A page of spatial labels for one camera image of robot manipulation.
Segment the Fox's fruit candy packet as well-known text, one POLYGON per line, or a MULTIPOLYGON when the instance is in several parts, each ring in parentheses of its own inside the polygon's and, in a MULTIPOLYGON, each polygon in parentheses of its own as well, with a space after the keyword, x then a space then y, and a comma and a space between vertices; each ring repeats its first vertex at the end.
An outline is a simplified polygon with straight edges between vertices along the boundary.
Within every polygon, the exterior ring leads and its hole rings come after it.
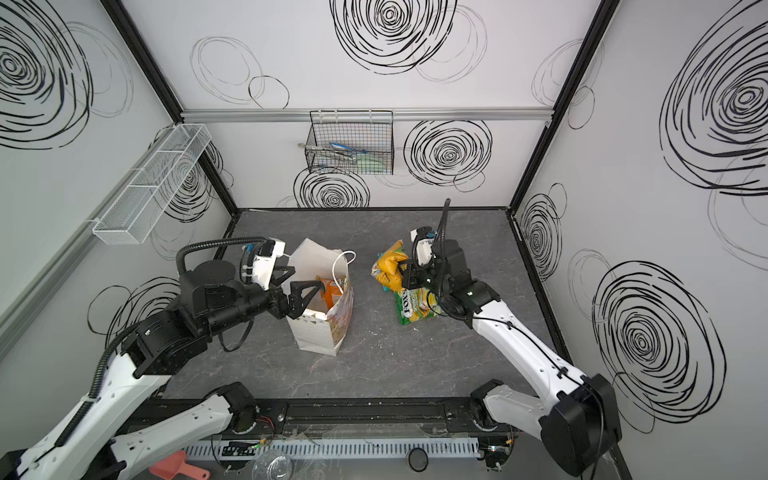
POLYGON ((395 292, 394 300, 401 325, 444 315, 435 296, 426 288, 395 292))

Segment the white printed paper bag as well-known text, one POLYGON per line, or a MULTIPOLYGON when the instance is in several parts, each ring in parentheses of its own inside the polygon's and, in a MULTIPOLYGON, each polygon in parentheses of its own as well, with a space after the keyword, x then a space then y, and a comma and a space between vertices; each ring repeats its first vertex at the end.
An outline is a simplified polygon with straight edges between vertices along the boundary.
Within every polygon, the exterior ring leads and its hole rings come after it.
POLYGON ((330 310, 325 309, 320 292, 301 317, 288 320, 300 350, 328 356, 338 354, 352 320, 354 289, 349 267, 356 257, 352 250, 328 249, 309 238, 290 255, 288 265, 296 268, 297 281, 333 278, 344 292, 330 310))

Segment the orange snack packet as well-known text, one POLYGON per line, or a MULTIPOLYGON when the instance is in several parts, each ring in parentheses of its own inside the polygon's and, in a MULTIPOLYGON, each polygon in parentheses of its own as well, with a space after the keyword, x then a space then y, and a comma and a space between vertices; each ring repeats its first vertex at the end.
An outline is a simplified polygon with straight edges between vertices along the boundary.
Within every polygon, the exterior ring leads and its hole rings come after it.
POLYGON ((340 287, 337 281, 333 278, 317 277, 317 279, 323 284, 324 290, 321 298, 325 305, 325 309, 330 310, 342 298, 344 294, 343 288, 340 287))

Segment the yellow snack packet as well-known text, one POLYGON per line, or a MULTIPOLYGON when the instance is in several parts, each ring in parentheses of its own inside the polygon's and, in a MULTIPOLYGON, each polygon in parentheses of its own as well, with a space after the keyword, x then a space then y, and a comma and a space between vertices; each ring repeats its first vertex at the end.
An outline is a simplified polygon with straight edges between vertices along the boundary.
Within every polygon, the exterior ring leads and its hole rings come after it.
POLYGON ((403 241, 397 240, 382 253, 371 268, 371 276, 385 289, 400 292, 404 289, 404 271, 409 256, 403 250, 403 241))

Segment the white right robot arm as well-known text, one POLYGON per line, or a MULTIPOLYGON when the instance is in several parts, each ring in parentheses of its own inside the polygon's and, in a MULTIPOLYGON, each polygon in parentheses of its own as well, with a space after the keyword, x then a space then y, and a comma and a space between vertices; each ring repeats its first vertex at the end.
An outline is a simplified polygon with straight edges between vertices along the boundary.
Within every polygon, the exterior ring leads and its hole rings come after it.
POLYGON ((450 206, 437 227, 412 230, 411 251, 399 262, 407 287, 424 288, 428 303, 488 340, 533 388, 527 395, 488 382, 480 417, 540 440, 567 474, 594 473, 622 438, 616 393, 602 375, 588 376, 534 335, 487 283, 473 277, 463 249, 447 236, 450 206))

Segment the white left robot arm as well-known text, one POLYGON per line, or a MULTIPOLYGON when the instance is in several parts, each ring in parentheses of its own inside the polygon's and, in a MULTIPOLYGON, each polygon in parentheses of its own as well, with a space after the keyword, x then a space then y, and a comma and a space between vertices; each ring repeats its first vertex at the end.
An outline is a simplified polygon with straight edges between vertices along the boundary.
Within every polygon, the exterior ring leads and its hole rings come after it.
POLYGON ((176 254, 180 292, 167 307, 118 332, 96 365, 88 393, 34 446, 10 451, 1 459, 4 479, 83 479, 95 477, 92 464, 106 462, 101 478, 125 478, 131 467, 153 463, 200 437, 233 426, 250 430, 262 421, 250 392, 239 382, 213 390, 199 404, 161 423, 163 445, 131 444, 116 434, 126 420, 214 338, 268 312, 296 319, 325 286, 320 280, 291 281, 295 269, 281 268, 275 240, 241 237, 192 243, 176 254), (214 259, 188 269, 188 254, 230 245, 254 245, 267 254, 253 267, 260 282, 244 283, 233 264, 214 259))

